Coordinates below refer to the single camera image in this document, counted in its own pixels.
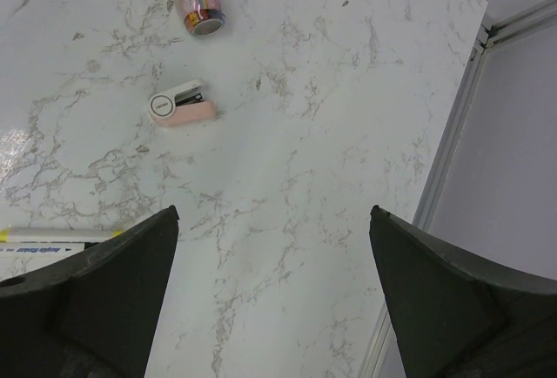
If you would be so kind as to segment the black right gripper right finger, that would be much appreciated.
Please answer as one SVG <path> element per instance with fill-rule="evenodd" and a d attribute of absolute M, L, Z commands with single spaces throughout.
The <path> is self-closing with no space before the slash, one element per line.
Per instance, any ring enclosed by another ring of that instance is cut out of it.
<path fill-rule="evenodd" d="M 408 377 L 554 377 L 556 282 L 480 257 L 387 210 L 370 241 Z"/>

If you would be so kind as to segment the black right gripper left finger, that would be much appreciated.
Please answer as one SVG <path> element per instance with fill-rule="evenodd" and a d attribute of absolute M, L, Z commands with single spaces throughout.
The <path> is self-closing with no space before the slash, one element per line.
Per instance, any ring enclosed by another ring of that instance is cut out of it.
<path fill-rule="evenodd" d="M 1 283 L 3 377 L 142 377 L 178 243 L 175 206 Z"/>

